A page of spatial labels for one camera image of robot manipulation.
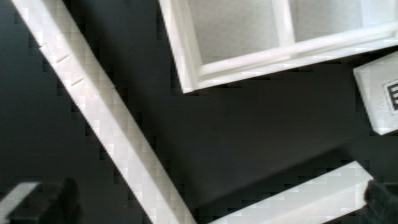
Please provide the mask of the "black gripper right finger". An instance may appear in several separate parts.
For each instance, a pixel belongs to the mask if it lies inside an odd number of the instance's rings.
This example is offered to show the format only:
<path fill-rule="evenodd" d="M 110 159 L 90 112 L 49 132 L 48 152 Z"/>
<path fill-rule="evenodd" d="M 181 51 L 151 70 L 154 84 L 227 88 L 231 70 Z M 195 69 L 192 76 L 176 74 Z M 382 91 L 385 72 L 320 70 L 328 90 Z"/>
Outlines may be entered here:
<path fill-rule="evenodd" d="M 398 184 L 368 183 L 360 224 L 398 224 Z"/>

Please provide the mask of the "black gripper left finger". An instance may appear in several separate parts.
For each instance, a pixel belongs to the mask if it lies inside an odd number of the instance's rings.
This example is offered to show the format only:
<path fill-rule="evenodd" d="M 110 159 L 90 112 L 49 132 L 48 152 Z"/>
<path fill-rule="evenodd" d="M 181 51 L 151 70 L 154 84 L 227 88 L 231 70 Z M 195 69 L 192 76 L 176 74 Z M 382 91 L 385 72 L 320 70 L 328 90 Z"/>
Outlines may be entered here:
<path fill-rule="evenodd" d="M 0 224 L 81 224 L 78 184 L 21 182 L 0 198 Z"/>

